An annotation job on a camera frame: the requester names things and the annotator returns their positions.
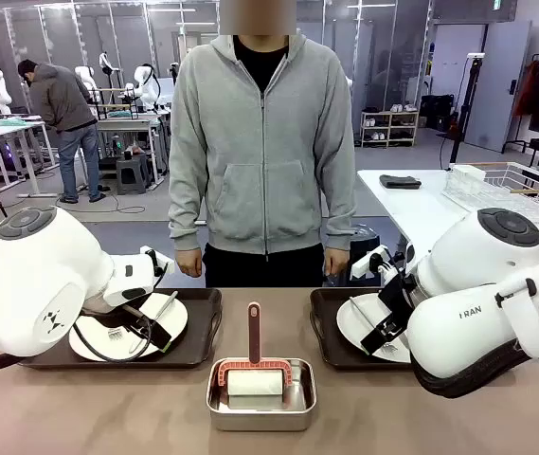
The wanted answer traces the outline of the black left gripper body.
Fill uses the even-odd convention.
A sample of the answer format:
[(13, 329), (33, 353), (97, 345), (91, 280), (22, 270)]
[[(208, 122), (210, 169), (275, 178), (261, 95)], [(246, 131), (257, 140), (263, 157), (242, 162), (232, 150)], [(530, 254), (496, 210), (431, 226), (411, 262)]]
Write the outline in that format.
[(117, 309), (117, 319), (130, 332), (150, 332), (152, 321), (140, 310), (124, 304)]

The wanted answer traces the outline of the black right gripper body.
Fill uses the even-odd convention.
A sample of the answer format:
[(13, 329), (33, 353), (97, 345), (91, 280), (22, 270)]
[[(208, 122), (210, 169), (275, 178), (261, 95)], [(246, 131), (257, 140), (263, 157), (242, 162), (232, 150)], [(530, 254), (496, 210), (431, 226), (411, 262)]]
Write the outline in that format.
[(388, 314), (379, 323), (380, 328), (407, 327), (413, 312), (411, 293), (416, 287), (416, 280), (412, 276), (396, 274), (390, 280), (385, 280), (378, 299), (386, 306)]

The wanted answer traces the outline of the person's left hand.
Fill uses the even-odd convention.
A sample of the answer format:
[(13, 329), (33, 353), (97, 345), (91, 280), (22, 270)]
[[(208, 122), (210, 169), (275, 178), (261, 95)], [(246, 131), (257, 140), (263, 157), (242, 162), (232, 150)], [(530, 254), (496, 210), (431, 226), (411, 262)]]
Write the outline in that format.
[(325, 274), (335, 276), (347, 269), (350, 253), (347, 250), (327, 247), (325, 249)]

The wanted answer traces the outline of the person's right hand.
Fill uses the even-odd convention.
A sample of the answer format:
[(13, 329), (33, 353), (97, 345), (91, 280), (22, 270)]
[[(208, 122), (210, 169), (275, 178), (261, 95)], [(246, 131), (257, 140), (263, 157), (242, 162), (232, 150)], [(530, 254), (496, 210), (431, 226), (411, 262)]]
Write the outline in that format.
[(200, 248), (192, 250), (177, 250), (175, 261), (182, 273), (191, 278), (200, 278), (202, 275), (202, 251)]

